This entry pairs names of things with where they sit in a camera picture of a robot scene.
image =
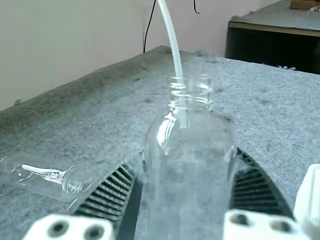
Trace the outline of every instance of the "white plastic part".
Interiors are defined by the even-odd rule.
[[[171,45],[175,76],[178,77],[178,81],[181,81],[179,83],[183,84],[182,64],[181,64],[179,46],[178,46],[178,41],[177,41],[174,25],[172,23],[166,1],[165,0],[158,0],[158,4],[160,7],[162,16],[163,16],[166,31],[168,33],[168,37],[169,37],[169,41],[170,41],[170,45]],[[185,106],[186,103],[183,98],[181,98],[180,104],[181,104],[181,106]],[[186,128],[187,127],[187,120],[186,120],[186,111],[184,109],[180,110],[179,117],[180,117],[180,119],[179,119],[180,120],[180,127]]]
[[[115,237],[108,220],[52,214],[34,222],[22,240],[115,240]]]
[[[320,238],[320,164],[308,168],[295,198],[293,214],[312,240]]]
[[[233,209],[224,216],[224,240],[310,240],[289,217]]]

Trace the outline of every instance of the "clear glass vial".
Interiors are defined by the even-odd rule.
[[[71,202],[92,185],[83,167],[19,152],[0,158],[0,178],[32,193]]]
[[[219,240],[237,147],[227,121],[212,110],[211,79],[182,80],[172,79],[169,111],[146,135],[147,239]]]

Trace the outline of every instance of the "gray carpet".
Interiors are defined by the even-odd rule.
[[[308,166],[319,162],[320,76],[186,52],[181,58],[186,73],[213,77],[216,110],[292,207]],[[153,118],[167,109],[173,75],[170,51],[158,47],[1,111],[0,155],[68,159],[92,176],[107,175],[142,147]],[[21,239],[34,220],[68,206],[4,183],[0,202],[0,234],[7,240]]]
[[[231,20],[239,23],[320,31],[320,12],[290,9],[290,2],[291,0],[281,0],[247,15],[233,17]]]

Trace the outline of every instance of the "black cable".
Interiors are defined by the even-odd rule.
[[[146,31],[145,31],[144,42],[143,42],[143,53],[146,52],[147,36],[148,36],[148,31],[149,31],[149,28],[150,28],[152,16],[154,15],[155,6],[156,6],[156,1],[157,1],[157,0],[154,0],[154,2],[153,2],[153,6],[152,6],[152,11],[151,11],[151,15],[150,15],[148,27],[146,28]]]
[[[193,0],[193,9],[196,14],[201,15],[201,12],[197,11],[196,0]]]
[[[154,0],[153,6],[152,6],[152,10],[151,10],[150,19],[149,19],[149,23],[148,23],[148,27],[146,28],[146,31],[145,31],[144,41],[143,41],[143,53],[146,53],[147,36],[148,36],[148,32],[149,32],[149,28],[150,28],[150,24],[151,24],[152,17],[153,17],[153,15],[154,15],[156,2],[157,2],[157,0]],[[194,9],[194,12],[195,12],[196,14],[201,15],[201,12],[198,12],[198,11],[197,11],[196,0],[193,0],[193,9]]]

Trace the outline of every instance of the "pink wall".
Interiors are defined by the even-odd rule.
[[[0,2],[0,110],[143,52],[154,0]],[[277,0],[166,0],[181,50],[224,55],[228,21]],[[158,5],[147,50],[169,45]]]
[[[150,9],[148,20],[153,0],[147,1]],[[245,15],[249,11],[256,11],[276,2],[278,0],[196,0],[197,10],[201,15],[195,14],[193,0],[167,0],[167,5],[181,50],[194,52],[205,47],[223,56],[230,18],[234,15]],[[158,6],[148,36],[147,49],[164,43],[169,44]]]

